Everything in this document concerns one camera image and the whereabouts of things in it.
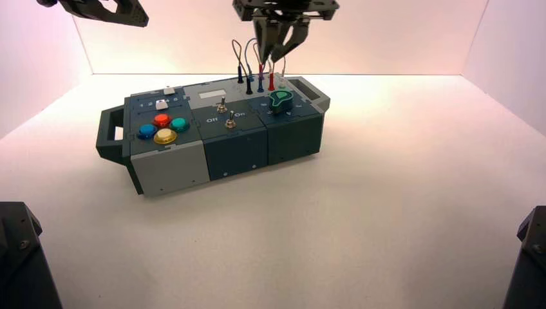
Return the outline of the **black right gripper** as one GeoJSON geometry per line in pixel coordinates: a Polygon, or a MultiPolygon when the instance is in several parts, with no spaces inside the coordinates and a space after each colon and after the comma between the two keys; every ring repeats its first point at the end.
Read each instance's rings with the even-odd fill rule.
{"type": "Polygon", "coordinates": [[[232,7],[242,21],[252,21],[261,62],[281,60],[303,44],[310,19],[331,20],[340,8],[337,1],[234,0],[232,7]],[[256,20],[273,19],[288,21],[256,20]]]}

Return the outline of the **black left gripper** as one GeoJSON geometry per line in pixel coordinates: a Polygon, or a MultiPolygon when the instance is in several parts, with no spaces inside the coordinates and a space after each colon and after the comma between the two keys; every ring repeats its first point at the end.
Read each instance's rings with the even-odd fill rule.
{"type": "MultiPolygon", "coordinates": [[[[44,7],[56,5],[58,0],[37,0],[44,7]]],[[[124,24],[128,26],[147,26],[149,17],[139,1],[115,0],[114,12],[108,10],[100,1],[63,1],[59,3],[65,11],[84,19],[92,19],[106,23],[124,24]]]]}

